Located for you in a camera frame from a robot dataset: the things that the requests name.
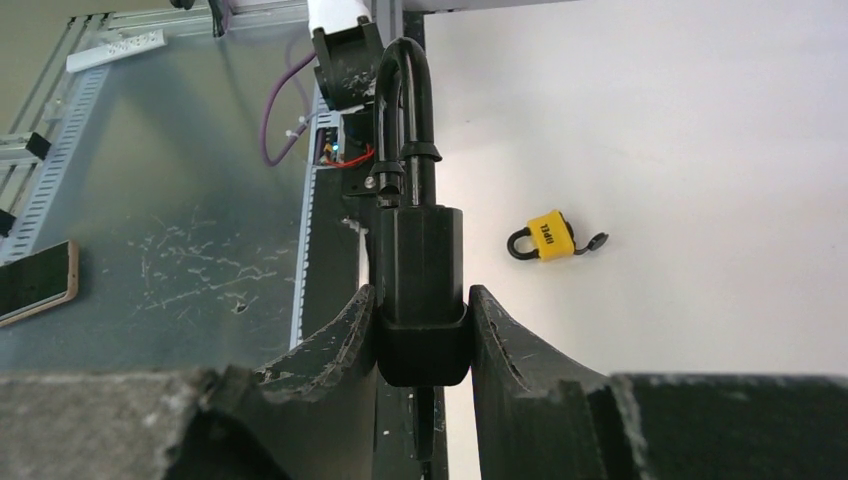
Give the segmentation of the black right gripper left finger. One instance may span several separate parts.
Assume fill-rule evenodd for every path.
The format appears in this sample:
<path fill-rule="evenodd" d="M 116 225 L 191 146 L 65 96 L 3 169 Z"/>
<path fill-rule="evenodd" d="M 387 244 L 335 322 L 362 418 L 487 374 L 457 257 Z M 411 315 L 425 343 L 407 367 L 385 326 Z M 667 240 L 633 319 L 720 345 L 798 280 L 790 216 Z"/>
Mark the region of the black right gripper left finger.
<path fill-rule="evenodd" d="M 368 479 L 374 290 L 258 369 L 1 378 L 5 479 Z"/>

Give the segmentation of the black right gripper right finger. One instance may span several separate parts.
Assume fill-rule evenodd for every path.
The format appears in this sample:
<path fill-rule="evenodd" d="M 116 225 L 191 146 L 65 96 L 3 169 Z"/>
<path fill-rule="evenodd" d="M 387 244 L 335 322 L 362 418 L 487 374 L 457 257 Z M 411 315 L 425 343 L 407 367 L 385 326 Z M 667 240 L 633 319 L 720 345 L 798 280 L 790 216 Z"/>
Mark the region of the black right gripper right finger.
<path fill-rule="evenodd" d="M 600 374 L 470 290 L 485 479 L 843 479 L 838 376 Z"/>

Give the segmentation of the black padlock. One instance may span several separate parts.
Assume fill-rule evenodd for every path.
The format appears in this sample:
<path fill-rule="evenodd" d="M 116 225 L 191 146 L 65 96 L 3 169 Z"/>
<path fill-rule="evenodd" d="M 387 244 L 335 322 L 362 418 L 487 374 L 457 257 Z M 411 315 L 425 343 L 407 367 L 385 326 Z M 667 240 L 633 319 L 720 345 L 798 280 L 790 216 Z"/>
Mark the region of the black padlock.
<path fill-rule="evenodd" d="M 453 386 L 471 345 L 463 301 L 463 214 L 436 198 L 432 82 L 422 46 L 385 49 L 374 91 L 377 361 L 398 387 Z"/>

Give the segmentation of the yellow padlock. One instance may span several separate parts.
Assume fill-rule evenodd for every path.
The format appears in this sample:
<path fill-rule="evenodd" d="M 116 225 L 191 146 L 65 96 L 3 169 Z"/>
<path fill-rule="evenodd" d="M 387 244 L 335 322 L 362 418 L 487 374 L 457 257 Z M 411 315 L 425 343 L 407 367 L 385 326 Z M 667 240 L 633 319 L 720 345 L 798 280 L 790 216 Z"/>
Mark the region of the yellow padlock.
<path fill-rule="evenodd" d="M 532 241 L 534 245 L 532 250 L 519 250 L 517 244 L 524 238 Z M 554 209 L 545 215 L 528 220 L 524 228 L 513 232 L 508 237 L 506 249 L 512 258 L 519 261 L 547 262 L 597 251 L 608 239 L 607 233 L 599 232 L 585 246 L 578 247 L 571 223 L 560 210 Z"/>

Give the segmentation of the key bunch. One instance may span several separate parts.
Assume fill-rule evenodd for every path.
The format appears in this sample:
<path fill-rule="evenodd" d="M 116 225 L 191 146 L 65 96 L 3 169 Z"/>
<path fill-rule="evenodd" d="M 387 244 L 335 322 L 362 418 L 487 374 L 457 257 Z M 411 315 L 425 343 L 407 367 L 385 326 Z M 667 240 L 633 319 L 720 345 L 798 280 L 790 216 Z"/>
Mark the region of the key bunch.
<path fill-rule="evenodd" d="M 414 458 L 419 463 L 422 479 L 432 478 L 435 410 L 435 388 L 414 388 L 412 392 Z"/>

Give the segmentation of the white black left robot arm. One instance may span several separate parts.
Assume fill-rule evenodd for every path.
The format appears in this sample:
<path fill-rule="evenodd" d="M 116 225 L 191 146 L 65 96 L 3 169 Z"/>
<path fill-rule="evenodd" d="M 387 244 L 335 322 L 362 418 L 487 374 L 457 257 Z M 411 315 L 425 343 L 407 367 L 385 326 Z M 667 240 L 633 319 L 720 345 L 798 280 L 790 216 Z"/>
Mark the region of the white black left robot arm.
<path fill-rule="evenodd" d="M 371 103 L 383 43 L 366 2 L 308 0 L 307 13 L 326 105 L 346 111 Z"/>

